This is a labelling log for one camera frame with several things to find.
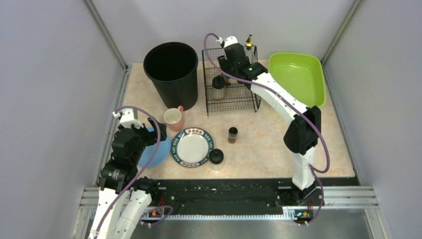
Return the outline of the clear glass bottle gold cap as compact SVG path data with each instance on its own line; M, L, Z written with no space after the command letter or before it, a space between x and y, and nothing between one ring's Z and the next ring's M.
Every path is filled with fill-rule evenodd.
M250 34L247 40L245 41L245 54L251 64L257 62L256 47L252 40L252 34Z

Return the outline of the spice jar black lid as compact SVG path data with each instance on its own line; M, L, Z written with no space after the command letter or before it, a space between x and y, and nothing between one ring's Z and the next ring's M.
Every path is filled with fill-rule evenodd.
M227 78L225 84L226 85L235 85L235 84L238 84L238 81L233 79L233 78Z
M212 96L215 100L221 100L224 98L225 93L225 81L223 76L217 75L212 80Z
M223 169L224 161L224 152L221 149L215 148L209 153L209 162L210 167L214 171L220 171Z

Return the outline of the small dark spice jar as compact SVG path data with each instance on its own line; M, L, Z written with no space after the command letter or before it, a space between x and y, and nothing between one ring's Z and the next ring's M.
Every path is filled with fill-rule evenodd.
M236 127L230 127L228 130L228 142L230 144L236 143L237 135L238 135L238 129Z

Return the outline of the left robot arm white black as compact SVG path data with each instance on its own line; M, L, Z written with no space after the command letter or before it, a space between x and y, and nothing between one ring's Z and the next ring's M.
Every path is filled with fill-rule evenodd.
M146 147L167 139L164 123L121 123L111 144L110 160L101 171L99 199L89 238L129 239L158 192L153 179L138 178L137 165Z

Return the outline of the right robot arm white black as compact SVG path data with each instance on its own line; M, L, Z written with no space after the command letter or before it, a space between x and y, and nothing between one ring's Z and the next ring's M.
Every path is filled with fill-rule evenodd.
M293 154L292 191L297 200L305 200L316 189L311 171L321 131L321 111L308 107L276 82L268 69L252 63L240 43L222 43L225 55L218 57L224 75L246 85L265 100L285 120L288 129L283 137Z

